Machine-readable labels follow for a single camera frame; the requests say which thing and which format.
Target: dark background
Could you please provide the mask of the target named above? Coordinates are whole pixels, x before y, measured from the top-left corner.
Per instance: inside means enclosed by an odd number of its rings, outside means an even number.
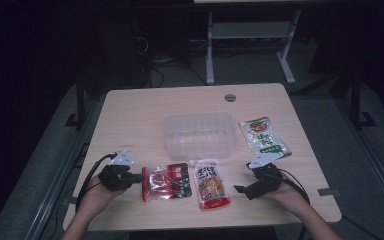
[[[355,2],[357,8],[303,11],[295,40],[319,41],[314,73],[328,74],[349,59],[360,63],[358,70],[363,82],[373,88],[384,103],[384,1]],[[89,1],[75,3],[74,6],[82,6]],[[99,83],[85,74],[90,96],[99,96],[110,88],[138,88],[144,84],[144,76],[136,74],[144,63],[132,54],[136,43],[134,32],[130,31],[131,22],[126,20],[128,16],[92,14],[94,18],[89,18],[90,13],[71,10],[59,1],[0,0],[0,211],[66,91],[75,84],[79,72],[86,71],[84,66],[99,66],[84,48],[79,48],[73,32],[81,36],[76,39],[81,39],[84,46],[92,46],[86,49],[100,56],[105,66],[124,66],[111,73],[101,66],[105,77]],[[190,36],[201,34],[195,31],[201,29],[196,24],[205,24],[206,20],[202,21],[199,15],[201,21],[188,21],[184,15],[177,17],[181,20],[177,21],[178,25],[165,28],[170,21],[174,23],[170,17],[164,20],[158,14],[149,14],[148,20],[160,19],[160,22],[146,30],[162,50],[172,46],[178,50],[174,54],[185,56],[185,40],[188,42]],[[79,28],[79,23],[83,23],[83,28]],[[125,33],[118,36],[118,40],[127,43],[124,46],[129,46],[128,49],[111,45],[114,36],[109,32],[113,30]],[[174,42],[164,40],[173,39],[170,35],[176,31],[185,33],[182,34],[185,38],[175,38]],[[108,50],[108,45],[114,52],[124,51],[125,57],[111,56],[113,51]]]

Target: transparent plastic box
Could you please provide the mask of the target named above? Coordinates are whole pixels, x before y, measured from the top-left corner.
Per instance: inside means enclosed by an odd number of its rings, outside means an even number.
[[[176,160],[226,158],[236,145],[228,112],[171,115],[165,119],[164,131],[165,148]]]

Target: gray floor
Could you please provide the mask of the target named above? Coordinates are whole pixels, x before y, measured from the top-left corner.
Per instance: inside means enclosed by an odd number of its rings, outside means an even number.
[[[215,84],[252,84],[279,82],[288,92],[298,90],[321,76],[309,75],[308,69],[317,44],[295,43],[288,57],[297,83],[287,85],[277,62],[275,45],[262,44],[258,53],[242,52],[214,59]],[[205,77],[205,57],[191,58],[188,68],[178,62],[157,67],[164,74],[161,87],[200,86]],[[152,72],[154,85],[161,76]],[[384,181],[378,177],[380,159],[384,168],[384,109],[376,93],[362,86],[361,111],[369,112],[377,127],[356,131],[348,120],[346,108],[349,99],[335,100],[330,97],[328,83],[306,96],[291,96],[298,117],[306,131],[330,187],[336,191],[336,200],[343,219],[332,224],[346,239],[384,239]],[[87,122],[76,131],[65,127],[68,116],[76,112],[76,95],[73,86],[54,114],[52,121],[39,142],[36,151],[17,184],[11,198],[0,216],[0,239],[59,239],[63,233],[62,221],[80,172],[72,171],[65,179],[54,179],[65,161],[69,166],[93,135],[100,108],[105,100],[87,101]],[[64,183],[63,189],[52,189],[56,181]],[[46,202],[49,196],[58,197],[55,202]],[[35,218],[45,216],[43,221]],[[35,232],[32,224],[39,224],[43,234]],[[279,239],[296,239],[299,225],[276,226]],[[123,232],[89,232],[87,239],[128,239]]]

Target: table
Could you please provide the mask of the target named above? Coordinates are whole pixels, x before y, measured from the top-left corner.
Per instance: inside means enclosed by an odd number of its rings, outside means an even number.
[[[233,94],[236,101],[228,102],[225,95]],[[89,151],[76,185],[77,196],[93,164],[102,156],[127,149],[135,160],[132,173],[140,173],[146,166],[154,168],[178,163],[164,148],[164,119],[172,114],[226,111],[236,123],[262,116],[272,124],[290,147],[292,155],[274,164],[291,172],[303,184],[312,206],[327,221],[341,219],[340,210],[332,195],[320,196],[318,189],[329,188],[310,143],[281,84],[251,84],[202,86],[164,89],[116,90],[108,93],[100,114]],[[193,181],[192,196],[183,199],[143,202],[141,185],[133,185],[126,193],[114,199],[97,216],[89,230],[158,230],[209,227],[267,226],[299,223],[271,200],[249,201],[237,193],[233,185],[248,186],[256,181],[245,166],[252,153],[239,129],[232,155],[220,159],[224,184],[231,197],[229,206],[210,211],[198,206]],[[64,221],[66,228],[74,215],[70,205]]]

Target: snack package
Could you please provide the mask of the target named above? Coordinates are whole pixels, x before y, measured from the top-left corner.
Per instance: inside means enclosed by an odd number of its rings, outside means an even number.
[[[260,153],[283,152],[291,155],[289,147],[280,139],[268,117],[239,123],[239,127],[254,156]]]
[[[194,178],[201,209],[217,208],[230,203],[230,197],[223,187],[223,178],[216,159],[190,162],[195,167]]]
[[[184,198],[192,195],[188,165],[178,163],[158,167],[150,171],[142,168],[142,199],[144,202],[156,199]]]

